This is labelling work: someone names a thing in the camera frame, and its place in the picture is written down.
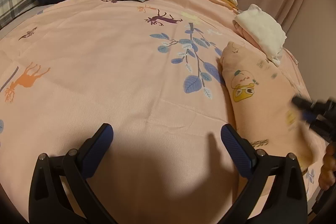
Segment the right hand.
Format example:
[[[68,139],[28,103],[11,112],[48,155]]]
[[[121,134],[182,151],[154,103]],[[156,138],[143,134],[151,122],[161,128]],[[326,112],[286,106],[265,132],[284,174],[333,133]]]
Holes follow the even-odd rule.
[[[335,142],[326,147],[326,153],[323,157],[323,165],[319,175],[318,183],[322,190],[328,190],[335,183]]]

